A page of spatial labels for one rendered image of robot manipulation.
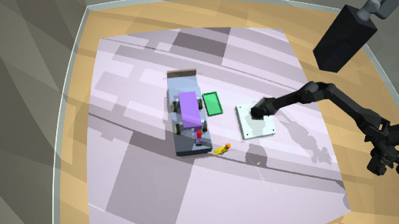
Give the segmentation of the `green tray floor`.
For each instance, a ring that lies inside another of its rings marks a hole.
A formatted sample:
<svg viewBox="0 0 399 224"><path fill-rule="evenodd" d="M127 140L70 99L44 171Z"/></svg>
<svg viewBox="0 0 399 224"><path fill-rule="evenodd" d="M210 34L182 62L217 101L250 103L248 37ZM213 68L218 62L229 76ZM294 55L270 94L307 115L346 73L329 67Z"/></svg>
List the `green tray floor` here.
<svg viewBox="0 0 399 224"><path fill-rule="evenodd" d="M207 104L210 114L222 112L221 108L220 108L220 104L216 97L216 93L210 94L210 95L205 95L204 97L205 97L206 104Z"/></svg>

